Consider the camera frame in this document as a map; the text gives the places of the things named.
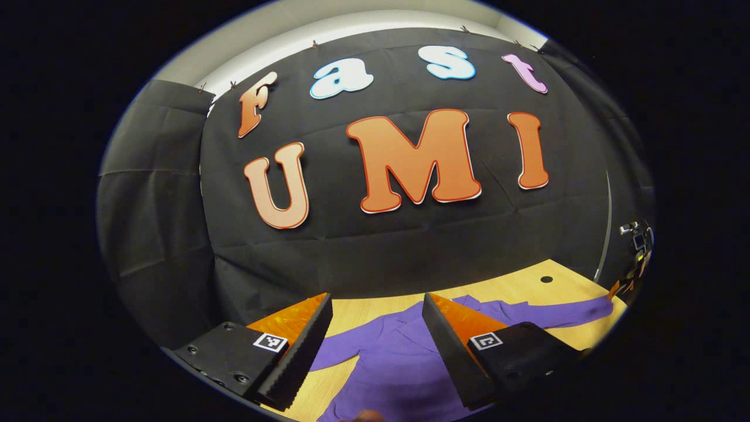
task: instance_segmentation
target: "ceiling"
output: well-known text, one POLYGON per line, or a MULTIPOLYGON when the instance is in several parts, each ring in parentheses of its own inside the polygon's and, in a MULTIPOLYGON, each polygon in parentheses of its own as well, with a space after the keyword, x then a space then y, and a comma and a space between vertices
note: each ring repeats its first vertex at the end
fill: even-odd
POLYGON ((406 27, 460 30, 525 47, 547 40, 497 9, 470 0, 278 0, 248 11, 196 41, 154 76, 221 95, 241 80, 312 44, 356 33, 406 27))

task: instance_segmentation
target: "purple cloth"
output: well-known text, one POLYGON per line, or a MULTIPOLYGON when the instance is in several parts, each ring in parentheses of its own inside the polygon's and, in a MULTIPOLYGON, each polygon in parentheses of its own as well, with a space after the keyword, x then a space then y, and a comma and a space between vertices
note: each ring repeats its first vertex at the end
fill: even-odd
MULTIPOLYGON (((552 306, 480 303, 471 296, 453 301, 508 326, 529 321, 542 328, 585 324, 609 315, 613 308, 606 296, 552 306)), ((323 341, 310 371, 357 354, 359 361, 319 422, 352 420, 363 409, 379 411, 388 422, 450 421, 486 408, 469 411, 461 404, 421 313, 419 302, 323 341)))

